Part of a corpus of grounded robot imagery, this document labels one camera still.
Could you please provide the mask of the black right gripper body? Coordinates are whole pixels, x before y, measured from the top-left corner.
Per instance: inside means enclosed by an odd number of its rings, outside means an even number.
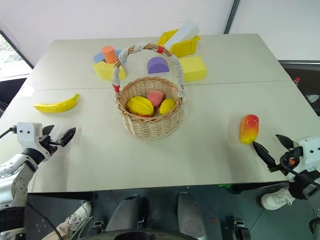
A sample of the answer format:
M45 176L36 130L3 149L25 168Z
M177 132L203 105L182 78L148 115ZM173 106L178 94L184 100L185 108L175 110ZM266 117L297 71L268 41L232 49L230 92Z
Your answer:
M299 176L300 174L294 171L294 168L299 165L300 157L302 156L303 148L301 146L294 147L280 157L279 164L275 164L275 162L273 162L271 165L268 165L268 170L271 173L280 171L285 176L288 174Z

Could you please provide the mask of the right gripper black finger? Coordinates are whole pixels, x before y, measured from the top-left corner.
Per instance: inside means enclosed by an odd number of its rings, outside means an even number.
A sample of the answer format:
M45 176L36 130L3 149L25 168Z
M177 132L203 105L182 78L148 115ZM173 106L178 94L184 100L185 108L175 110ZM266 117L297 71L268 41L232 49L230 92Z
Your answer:
M294 141L289 137L280 134L276 134L275 136L287 150L291 150L294 148Z
M269 155L269 151L267 149L265 149L265 147L263 145L261 145L260 143L258 143L256 141L253 141L252 146L253 146L255 152L257 153L257 155L263 160L263 162L269 168L273 168L276 166L276 162L275 162L274 158L271 155Z

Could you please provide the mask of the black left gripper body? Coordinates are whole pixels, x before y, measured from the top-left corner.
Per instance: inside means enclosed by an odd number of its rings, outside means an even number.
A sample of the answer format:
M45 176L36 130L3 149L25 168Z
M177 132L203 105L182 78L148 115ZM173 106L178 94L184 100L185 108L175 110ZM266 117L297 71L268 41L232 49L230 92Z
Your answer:
M43 155L45 158L50 158L58 150L58 146L60 145L60 141L52 139L50 135L43 135L38 140L44 149Z

